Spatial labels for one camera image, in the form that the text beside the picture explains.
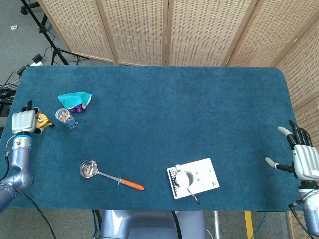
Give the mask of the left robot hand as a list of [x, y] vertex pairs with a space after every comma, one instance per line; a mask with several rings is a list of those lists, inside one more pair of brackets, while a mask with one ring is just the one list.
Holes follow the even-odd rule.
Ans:
[[12, 115], [12, 133], [42, 134], [45, 127], [48, 127], [48, 117], [38, 108], [32, 107], [33, 100], [27, 102], [26, 107]]

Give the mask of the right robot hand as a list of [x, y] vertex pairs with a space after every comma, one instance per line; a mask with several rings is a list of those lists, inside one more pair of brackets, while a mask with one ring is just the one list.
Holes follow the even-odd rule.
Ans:
[[298, 127], [292, 120], [289, 120], [289, 125], [292, 131], [281, 126], [277, 127], [277, 130], [286, 137], [289, 143], [293, 157], [291, 166], [276, 163], [268, 157], [265, 158], [265, 161], [277, 170], [294, 173], [300, 181], [318, 181], [319, 153], [313, 147], [310, 134], [305, 129]]

